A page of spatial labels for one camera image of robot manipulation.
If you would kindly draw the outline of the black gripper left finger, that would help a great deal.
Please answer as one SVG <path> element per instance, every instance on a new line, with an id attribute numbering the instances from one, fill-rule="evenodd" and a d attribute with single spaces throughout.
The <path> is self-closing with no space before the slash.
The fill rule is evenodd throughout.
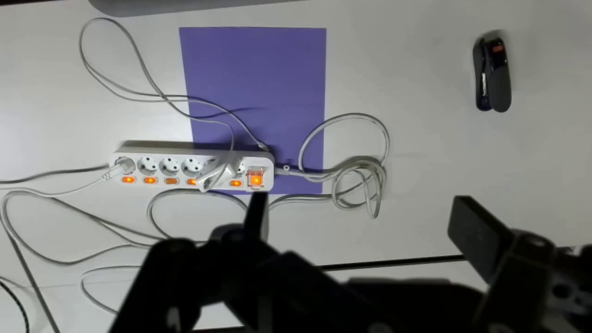
<path id="1" fill-rule="evenodd" d="M 269 195 L 267 193 L 254 193 L 247 217 L 245 217 L 245 230 L 265 241 L 269 238 Z"/>

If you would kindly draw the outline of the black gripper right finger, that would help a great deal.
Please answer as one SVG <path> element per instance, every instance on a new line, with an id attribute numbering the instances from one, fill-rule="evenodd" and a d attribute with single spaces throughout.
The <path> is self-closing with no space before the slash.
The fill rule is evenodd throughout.
<path id="1" fill-rule="evenodd" d="M 515 234 L 472 197 L 456 197 L 450 214 L 448 238 L 491 284 Z"/>

